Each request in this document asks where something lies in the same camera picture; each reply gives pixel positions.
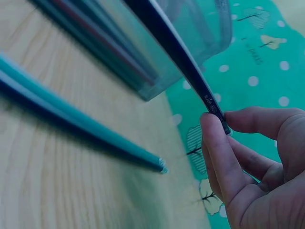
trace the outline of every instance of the wood grain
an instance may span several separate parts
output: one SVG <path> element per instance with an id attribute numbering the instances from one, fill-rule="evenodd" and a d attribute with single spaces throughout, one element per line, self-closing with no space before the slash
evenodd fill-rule
<path id="1" fill-rule="evenodd" d="M 0 229 L 210 228 L 164 94 L 140 100 L 24 0 L 0 0 L 0 49 L 170 168 L 109 157 L 0 97 Z"/>

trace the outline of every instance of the clear plastic box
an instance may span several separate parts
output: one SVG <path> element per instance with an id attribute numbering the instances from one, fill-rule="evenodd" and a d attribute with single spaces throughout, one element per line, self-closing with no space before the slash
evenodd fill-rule
<path id="1" fill-rule="evenodd" d="M 121 76 L 146 101 L 178 81 L 182 74 L 140 21 L 121 0 L 99 0 L 109 16 L 108 29 L 124 47 L 141 61 L 145 76 Z M 225 50 L 232 38 L 231 14 L 227 0 L 157 0 L 188 47 L 199 67 Z"/>

